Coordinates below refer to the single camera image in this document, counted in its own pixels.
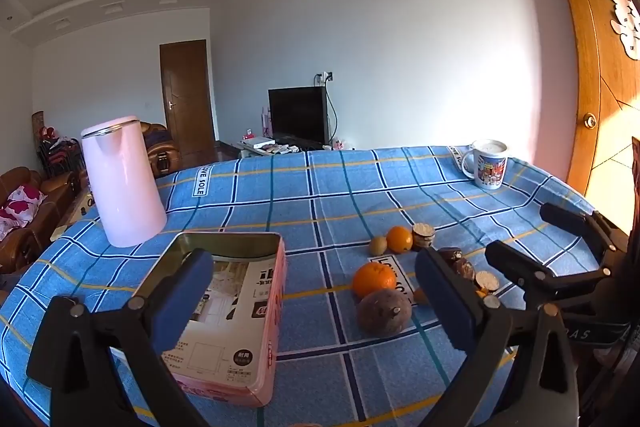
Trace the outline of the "dark brown mangosteen front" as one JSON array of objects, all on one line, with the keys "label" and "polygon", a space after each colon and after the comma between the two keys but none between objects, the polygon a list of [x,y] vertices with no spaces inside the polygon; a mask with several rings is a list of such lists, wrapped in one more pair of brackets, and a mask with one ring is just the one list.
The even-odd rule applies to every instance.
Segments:
[{"label": "dark brown mangosteen front", "polygon": [[459,277],[465,279],[467,281],[473,282],[475,280],[475,269],[471,262],[468,259],[460,258],[454,262],[452,265],[454,268],[454,272],[456,272]]}]

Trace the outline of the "dark brown mangosteen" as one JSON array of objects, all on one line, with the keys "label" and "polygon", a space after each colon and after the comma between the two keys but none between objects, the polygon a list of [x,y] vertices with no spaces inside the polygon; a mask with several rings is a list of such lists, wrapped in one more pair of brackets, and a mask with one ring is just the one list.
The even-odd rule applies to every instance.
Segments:
[{"label": "dark brown mangosteen", "polygon": [[452,265],[454,268],[454,272],[456,272],[459,277],[465,279],[467,281],[473,282],[475,280],[475,269],[471,262],[468,259],[460,258],[454,262]]},{"label": "dark brown mangosteen", "polygon": [[446,262],[456,262],[463,258],[462,251],[457,247],[442,247],[437,252]]}]

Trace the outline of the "round cake with crumb top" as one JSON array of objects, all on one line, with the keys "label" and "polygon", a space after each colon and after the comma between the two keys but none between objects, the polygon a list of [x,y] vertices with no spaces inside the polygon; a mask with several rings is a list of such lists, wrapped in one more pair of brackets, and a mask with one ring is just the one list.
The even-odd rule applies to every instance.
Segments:
[{"label": "round cake with crumb top", "polygon": [[428,223],[415,223],[412,227],[412,238],[414,249],[432,247],[435,238],[435,229]]}]

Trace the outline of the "brown round kiwi fruit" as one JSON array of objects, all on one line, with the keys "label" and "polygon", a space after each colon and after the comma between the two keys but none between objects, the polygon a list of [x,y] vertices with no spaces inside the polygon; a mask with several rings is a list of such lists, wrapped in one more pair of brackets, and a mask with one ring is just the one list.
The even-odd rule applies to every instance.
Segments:
[{"label": "brown round kiwi fruit", "polygon": [[411,319],[409,299],[395,289],[381,289],[364,297],[357,306],[360,329],[378,338],[402,332]]}]

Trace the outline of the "large orange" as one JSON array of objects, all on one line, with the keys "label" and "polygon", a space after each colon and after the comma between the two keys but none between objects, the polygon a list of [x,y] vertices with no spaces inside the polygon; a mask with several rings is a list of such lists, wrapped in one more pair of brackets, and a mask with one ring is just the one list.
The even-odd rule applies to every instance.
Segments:
[{"label": "large orange", "polygon": [[367,262],[352,277],[352,292],[363,299],[383,289],[395,289],[397,277],[389,265],[380,262]]}]

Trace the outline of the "dark brown mangosteen rear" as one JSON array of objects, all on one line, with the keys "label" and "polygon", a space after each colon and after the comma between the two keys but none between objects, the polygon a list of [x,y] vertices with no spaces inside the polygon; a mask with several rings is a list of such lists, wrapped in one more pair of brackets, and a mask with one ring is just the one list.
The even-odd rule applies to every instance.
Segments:
[{"label": "dark brown mangosteen rear", "polygon": [[437,252],[446,262],[456,262],[463,258],[462,251],[457,247],[442,247]]}]

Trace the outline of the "brass door knob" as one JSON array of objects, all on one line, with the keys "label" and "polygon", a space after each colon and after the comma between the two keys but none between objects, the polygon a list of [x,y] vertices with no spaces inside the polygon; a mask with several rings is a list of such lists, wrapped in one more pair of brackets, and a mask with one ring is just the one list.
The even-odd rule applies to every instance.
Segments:
[{"label": "brass door knob", "polygon": [[598,125],[597,117],[593,113],[585,113],[582,122],[587,129],[593,129]]}]

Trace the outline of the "white cartoon mug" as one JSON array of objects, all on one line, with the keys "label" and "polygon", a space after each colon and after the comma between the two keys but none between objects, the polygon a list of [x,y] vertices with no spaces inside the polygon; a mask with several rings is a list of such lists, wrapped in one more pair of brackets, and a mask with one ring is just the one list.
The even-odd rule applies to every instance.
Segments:
[{"label": "white cartoon mug", "polygon": [[495,191],[501,187],[506,164],[508,147],[501,141],[476,141],[461,159],[461,170],[478,187]]}]

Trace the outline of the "pink metal tin box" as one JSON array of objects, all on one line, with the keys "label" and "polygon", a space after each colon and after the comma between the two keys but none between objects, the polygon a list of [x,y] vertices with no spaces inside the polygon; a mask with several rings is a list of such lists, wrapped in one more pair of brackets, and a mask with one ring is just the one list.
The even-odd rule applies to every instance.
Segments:
[{"label": "pink metal tin box", "polygon": [[286,279],[283,239],[271,232],[182,232],[134,295],[149,298],[198,248],[213,257],[212,279],[163,360],[190,395],[262,407],[272,398],[276,371]]}]

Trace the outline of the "brown leather sofa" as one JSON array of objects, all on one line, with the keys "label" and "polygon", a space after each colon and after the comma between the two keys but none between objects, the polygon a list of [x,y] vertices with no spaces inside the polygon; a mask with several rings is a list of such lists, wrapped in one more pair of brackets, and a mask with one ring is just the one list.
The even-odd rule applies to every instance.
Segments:
[{"label": "brown leather sofa", "polygon": [[2,274],[31,265],[46,250],[79,189],[75,171],[46,181],[27,167],[2,173]]}]

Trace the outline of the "orange wooden door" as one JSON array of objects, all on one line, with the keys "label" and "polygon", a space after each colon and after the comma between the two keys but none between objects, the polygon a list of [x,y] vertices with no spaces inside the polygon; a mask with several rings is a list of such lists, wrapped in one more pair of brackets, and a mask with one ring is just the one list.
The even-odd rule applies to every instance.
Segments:
[{"label": "orange wooden door", "polygon": [[[611,27],[612,0],[567,0],[577,58],[575,136],[566,183],[624,232],[634,222],[634,151],[639,136],[639,60]],[[597,127],[587,129],[585,113]]]}]

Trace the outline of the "small orange at back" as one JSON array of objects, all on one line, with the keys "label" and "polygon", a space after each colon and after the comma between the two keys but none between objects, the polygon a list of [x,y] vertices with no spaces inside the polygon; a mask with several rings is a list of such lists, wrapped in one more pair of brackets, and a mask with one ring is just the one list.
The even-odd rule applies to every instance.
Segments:
[{"label": "small orange at back", "polygon": [[386,234],[386,243],[387,248],[394,254],[403,254],[413,246],[413,236],[412,232],[402,227],[401,225],[396,225],[390,229],[390,231]]}]

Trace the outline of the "pink electric kettle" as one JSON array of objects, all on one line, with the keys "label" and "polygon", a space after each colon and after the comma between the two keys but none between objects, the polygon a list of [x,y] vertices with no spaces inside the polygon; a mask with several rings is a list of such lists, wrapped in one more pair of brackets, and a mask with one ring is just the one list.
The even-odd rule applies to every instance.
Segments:
[{"label": "pink electric kettle", "polygon": [[81,131],[89,185],[110,244],[142,244],[165,228],[160,200],[143,140],[141,122],[125,116]]}]

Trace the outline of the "green kiwi at back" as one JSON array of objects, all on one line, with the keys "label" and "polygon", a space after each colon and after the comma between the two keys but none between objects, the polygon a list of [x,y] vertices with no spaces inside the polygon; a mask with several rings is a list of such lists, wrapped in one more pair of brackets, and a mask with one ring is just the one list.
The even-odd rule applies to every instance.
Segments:
[{"label": "green kiwi at back", "polygon": [[385,236],[374,236],[369,243],[369,255],[371,257],[383,256],[387,248],[387,239]]}]

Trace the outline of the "blue plaid tablecloth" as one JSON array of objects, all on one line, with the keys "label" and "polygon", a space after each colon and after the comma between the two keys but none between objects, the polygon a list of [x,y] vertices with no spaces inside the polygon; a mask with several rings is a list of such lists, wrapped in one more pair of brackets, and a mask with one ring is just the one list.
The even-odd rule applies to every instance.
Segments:
[{"label": "blue plaid tablecloth", "polygon": [[30,348],[55,295],[96,311],[117,309],[181,232],[273,232],[284,242],[285,290],[276,380],[260,409],[206,398],[194,405],[214,426],[415,426],[463,361],[434,313],[382,340],[356,323],[350,283],[368,245],[396,225],[427,223],[437,247],[454,246],[476,269],[501,241],[553,272],[593,270],[589,248],[546,225],[539,209],[585,199],[552,174],[513,159],[496,193],[463,176],[443,146],[314,152],[225,161],[158,181],[167,225],[139,246],[115,248],[90,212],[21,277],[1,309],[1,379],[40,421],[49,392],[26,374]]}]

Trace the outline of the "red white pillow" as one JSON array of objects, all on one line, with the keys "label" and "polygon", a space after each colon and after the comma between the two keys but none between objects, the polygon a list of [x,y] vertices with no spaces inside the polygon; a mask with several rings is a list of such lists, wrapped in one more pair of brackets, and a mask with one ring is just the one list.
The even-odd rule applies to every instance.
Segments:
[{"label": "red white pillow", "polygon": [[1,207],[1,223],[7,227],[25,228],[34,220],[40,205],[46,199],[39,188],[28,184],[17,187]]}]

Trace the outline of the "white door decoration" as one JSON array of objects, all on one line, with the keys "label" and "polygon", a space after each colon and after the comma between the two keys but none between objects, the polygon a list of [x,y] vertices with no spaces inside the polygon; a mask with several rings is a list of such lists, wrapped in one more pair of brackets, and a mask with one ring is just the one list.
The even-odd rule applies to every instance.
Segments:
[{"label": "white door decoration", "polygon": [[612,0],[614,3],[614,20],[610,24],[626,55],[633,61],[640,58],[640,15],[631,0]]}]

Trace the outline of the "low tv stand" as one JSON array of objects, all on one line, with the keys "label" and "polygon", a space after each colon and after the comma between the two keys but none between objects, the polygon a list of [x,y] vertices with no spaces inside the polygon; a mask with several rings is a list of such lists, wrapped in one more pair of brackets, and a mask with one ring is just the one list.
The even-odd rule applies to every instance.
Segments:
[{"label": "low tv stand", "polygon": [[322,150],[321,145],[305,141],[278,142],[265,136],[253,136],[236,143],[241,157],[297,154]]}]

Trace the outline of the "dark brown interior door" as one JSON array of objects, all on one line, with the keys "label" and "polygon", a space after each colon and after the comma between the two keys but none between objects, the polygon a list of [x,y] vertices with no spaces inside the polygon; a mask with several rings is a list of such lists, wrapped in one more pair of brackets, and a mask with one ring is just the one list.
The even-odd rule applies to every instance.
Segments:
[{"label": "dark brown interior door", "polygon": [[205,40],[160,45],[167,128],[180,150],[184,168],[216,159]]}]

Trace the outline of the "black television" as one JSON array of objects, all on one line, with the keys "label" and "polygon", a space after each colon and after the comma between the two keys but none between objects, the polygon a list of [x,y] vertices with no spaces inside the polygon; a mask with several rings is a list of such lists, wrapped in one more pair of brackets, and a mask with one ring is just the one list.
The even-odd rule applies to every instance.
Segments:
[{"label": "black television", "polygon": [[271,130],[276,138],[293,138],[318,145],[329,143],[325,87],[271,89],[268,96]]}]

